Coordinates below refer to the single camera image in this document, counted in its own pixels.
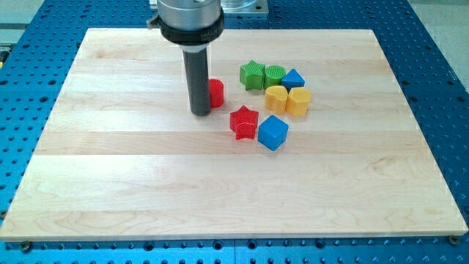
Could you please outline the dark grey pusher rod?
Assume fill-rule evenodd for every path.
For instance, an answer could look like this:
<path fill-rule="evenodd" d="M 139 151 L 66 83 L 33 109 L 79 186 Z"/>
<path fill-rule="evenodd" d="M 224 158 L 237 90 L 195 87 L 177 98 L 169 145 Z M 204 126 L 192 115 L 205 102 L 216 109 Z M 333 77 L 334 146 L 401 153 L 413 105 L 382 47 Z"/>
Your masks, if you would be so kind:
<path fill-rule="evenodd" d="M 207 49 L 183 51 L 183 59 L 190 110 L 198 117 L 207 116 L 211 112 Z"/>

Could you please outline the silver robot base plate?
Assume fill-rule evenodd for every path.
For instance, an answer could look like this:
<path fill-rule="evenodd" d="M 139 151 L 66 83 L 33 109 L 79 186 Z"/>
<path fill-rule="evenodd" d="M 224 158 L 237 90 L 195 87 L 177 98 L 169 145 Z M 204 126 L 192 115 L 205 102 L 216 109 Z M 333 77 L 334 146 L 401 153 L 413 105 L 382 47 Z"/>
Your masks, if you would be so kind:
<path fill-rule="evenodd" d="M 217 18 L 225 15 L 260 15 L 269 13 L 268 0 L 149 0 L 150 8 L 160 8 L 161 15 L 188 18 Z"/>

